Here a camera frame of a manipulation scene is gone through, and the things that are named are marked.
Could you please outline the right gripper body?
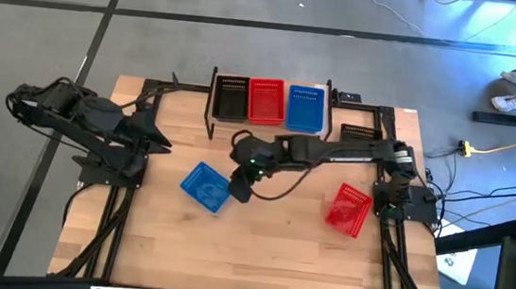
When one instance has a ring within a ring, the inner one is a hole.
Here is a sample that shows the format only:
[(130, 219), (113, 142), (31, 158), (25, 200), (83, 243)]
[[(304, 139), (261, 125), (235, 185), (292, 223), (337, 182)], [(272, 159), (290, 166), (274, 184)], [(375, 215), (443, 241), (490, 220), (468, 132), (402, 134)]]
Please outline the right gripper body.
[(238, 167), (230, 179), (254, 182), (273, 176), (280, 170), (282, 151), (283, 142), (280, 139), (266, 142), (253, 135), (233, 135), (231, 159)]

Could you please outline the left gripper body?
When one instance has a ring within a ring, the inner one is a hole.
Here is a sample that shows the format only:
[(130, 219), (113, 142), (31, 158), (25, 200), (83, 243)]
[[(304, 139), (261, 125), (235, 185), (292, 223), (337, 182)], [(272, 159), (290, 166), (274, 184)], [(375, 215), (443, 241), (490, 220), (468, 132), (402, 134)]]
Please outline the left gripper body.
[(115, 163), (120, 175), (131, 178), (145, 170), (149, 149), (154, 144), (154, 125), (154, 112), (150, 108), (140, 108), (123, 116)]

